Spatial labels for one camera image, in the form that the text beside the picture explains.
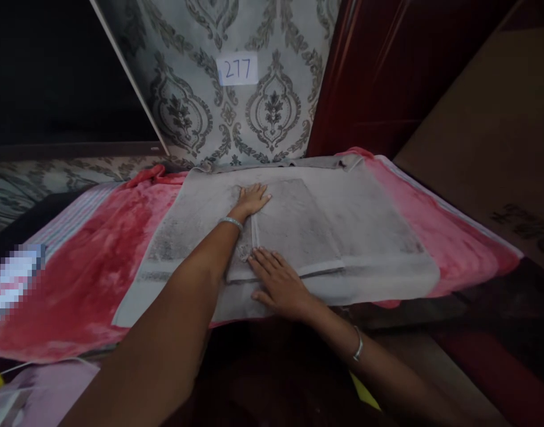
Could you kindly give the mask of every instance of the red fleece blanket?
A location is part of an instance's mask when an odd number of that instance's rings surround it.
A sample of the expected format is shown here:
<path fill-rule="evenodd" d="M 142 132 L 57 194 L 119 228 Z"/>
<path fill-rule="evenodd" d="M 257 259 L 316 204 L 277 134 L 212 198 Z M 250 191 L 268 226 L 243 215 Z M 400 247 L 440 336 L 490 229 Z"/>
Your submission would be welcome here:
<path fill-rule="evenodd" d="M 429 297 L 518 265 L 518 254 L 508 245 L 443 209 L 369 152 L 352 150 L 365 158 L 440 267 L 440 282 Z M 54 362 L 123 338 L 127 330 L 112 326 L 112 318 L 186 177 L 164 172 L 157 165 L 118 187 L 56 250 L 30 294 L 0 320 L 0 357 Z"/>

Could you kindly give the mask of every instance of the wooden door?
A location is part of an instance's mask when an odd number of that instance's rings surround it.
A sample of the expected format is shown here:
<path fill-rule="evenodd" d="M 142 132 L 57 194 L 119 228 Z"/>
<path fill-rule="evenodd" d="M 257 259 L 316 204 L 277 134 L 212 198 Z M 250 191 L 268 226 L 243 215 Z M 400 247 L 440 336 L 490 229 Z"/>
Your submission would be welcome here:
<path fill-rule="evenodd" d="M 515 0 L 343 0 L 308 156 L 392 158 Z"/>

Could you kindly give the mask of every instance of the cardboard box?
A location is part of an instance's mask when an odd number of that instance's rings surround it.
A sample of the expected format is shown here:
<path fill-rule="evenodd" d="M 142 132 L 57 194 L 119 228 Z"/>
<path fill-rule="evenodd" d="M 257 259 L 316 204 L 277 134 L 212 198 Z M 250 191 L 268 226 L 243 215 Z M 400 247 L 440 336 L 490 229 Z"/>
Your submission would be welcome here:
<path fill-rule="evenodd" d="M 394 162 L 544 268 L 544 11 L 538 4 L 544 2 L 513 9 Z"/>

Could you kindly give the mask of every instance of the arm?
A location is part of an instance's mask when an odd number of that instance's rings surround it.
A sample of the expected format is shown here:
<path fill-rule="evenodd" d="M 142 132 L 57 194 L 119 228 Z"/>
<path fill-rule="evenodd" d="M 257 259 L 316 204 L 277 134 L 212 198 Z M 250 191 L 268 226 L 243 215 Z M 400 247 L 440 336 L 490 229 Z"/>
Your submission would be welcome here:
<path fill-rule="evenodd" d="M 271 196 L 240 190 L 228 214 L 244 223 Z M 73 426 L 158 426 L 189 397 L 219 285 L 238 239 L 221 222 L 191 252 L 62 420 Z"/>
<path fill-rule="evenodd" d="M 447 397 L 363 333 L 364 346 L 359 361 L 355 361 L 359 347 L 355 328 L 312 296 L 281 255 L 260 248 L 249 263 L 266 288 L 266 292 L 256 291 L 252 297 L 277 314 L 315 329 L 373 394 L 396 413 L 437 426 L 472 425 Z"/>

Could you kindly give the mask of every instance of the bangle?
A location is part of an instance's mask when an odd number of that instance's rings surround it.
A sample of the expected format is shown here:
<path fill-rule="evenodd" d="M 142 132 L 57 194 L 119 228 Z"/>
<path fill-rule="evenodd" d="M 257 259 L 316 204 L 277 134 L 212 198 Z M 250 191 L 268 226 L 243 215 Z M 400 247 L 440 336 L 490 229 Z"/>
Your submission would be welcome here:
<path fill-rule="evenodd" d="M 229 216 L 225 216 L 224 218 L 221 218 L 220 221 L 218 221 L 218 223 L 220 224 L 221 222 L 231 222 L 232 224 L 234 224 L 240 229 L 240 232 L 242 232 L 242 230 L 244 229 L 241 223 L 236 221 L 234 218 L 230 218 Z"/>
<path fill-rule="evenodd" d="M 362 337 L 361 337 L 361 331 L 359 331 L 359 328 L 356 325 L 353 325 L 353 328 L 357 331 L 357 335 L 359 336 L 359 348 L 355 355 L 353 356 L 353 359 L 355 359 L 356 362 L 359 361 L 359 357 L 361 356 L 362 352 Z"/>

